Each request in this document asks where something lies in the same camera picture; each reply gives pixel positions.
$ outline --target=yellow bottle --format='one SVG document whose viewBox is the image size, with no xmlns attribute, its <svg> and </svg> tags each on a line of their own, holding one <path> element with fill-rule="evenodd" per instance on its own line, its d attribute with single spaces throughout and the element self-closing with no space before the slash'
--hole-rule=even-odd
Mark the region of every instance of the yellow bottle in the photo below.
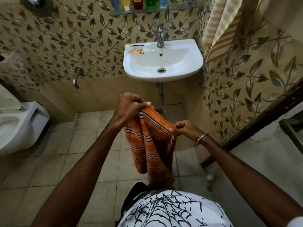
<svg viewBox="0 0 303 227">
<path fill-rule="evenodd" d="M 131 4 L 131 1 L 130 0 L 121 0 L 122 2 L 122 5 L 124 6 L 124 10 L 125 11 L 130 11 L 130 4 Z"/>
</svg>

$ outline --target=drain cover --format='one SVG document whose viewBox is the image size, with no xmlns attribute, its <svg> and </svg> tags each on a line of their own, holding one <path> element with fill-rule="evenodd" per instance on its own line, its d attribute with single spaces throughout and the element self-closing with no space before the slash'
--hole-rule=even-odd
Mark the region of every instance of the drain cover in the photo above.
<svg viewBox="0 0 303 227">
<path fill-rule="evenodd" d="M 164 72 L 166 72 L 165 68 L 159 68 L 157 70 L 158 73 L 163 74 Z"/>
<path fill-rule="evenodd" d="M 165 110 L 163 108 L 161 108 L 161 107 L 158 107 L 156 109 L 156 112 L 158 112 L 160 115 L 163 115 L 165 113 Z"/>
</svg>

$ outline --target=white t-shirt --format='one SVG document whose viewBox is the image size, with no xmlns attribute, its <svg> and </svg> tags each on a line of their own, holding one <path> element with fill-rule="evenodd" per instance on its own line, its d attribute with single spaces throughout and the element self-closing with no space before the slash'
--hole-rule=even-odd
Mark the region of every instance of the white t-shirt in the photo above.
<svg viewBox="0 0 303 227">
<path fill-rule="evenodd" d="M 233 227 L 222 207 L 196 194 L 166 190 L 150 192 L 124 214 L 118 227 L 205 226 Z M 303 226 L 303 217 L 287 227 Z"/>
</svg>

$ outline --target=sink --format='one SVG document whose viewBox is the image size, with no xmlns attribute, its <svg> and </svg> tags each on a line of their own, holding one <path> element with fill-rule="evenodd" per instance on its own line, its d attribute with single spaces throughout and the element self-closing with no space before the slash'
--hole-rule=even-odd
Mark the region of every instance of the sink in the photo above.
<svg viewBox="0 0 303 227">
<path fill-rule="evenodd" d="M 165 41 L 163 48 L 157 42 L 142 43 L 137 49 L 144 54 L 129 53 L 134 48 L 126 44 L 123 66 L 126 74 L 146 82 L 167 82 L 193 75 L 203 65 L 203 57 L 194 39 Z"/>
</svg>

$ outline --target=person's left hand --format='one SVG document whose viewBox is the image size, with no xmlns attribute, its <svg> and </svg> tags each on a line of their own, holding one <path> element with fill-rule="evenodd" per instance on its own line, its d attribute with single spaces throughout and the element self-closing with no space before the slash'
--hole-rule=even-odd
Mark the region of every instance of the person's left hand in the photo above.
<svg viewBox="0 0 303 227">
<path fill-rule="evenodd" d="M 121 94 L 116 105 L 116 109 L 112 118 L 118 126 L 124 126 L 135 115 L 139 114 L 139 110 L 143 110 L 151 106 L 151 102 L 146 102 L 141 95 L 126 92 Z"/>
</svg>

